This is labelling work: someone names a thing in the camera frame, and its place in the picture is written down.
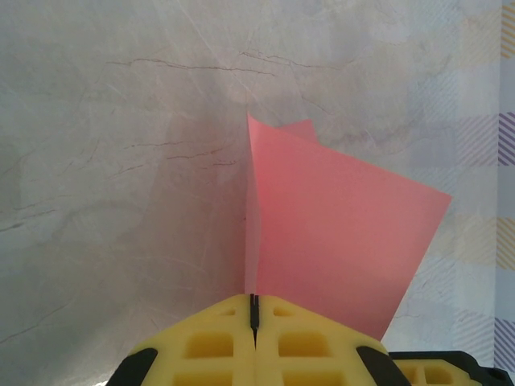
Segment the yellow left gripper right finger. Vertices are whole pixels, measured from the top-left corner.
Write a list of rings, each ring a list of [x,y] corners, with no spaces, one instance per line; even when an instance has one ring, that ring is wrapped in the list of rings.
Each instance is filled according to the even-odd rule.
[[[374,338],[274,296],[254,297],[257,385],[408,385]]]

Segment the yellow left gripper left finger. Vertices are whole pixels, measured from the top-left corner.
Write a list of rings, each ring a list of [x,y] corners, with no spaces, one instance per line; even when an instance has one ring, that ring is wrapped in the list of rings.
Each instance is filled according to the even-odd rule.
[[[218,302],[136,345],[108,385],[255,385],[256,296]]]

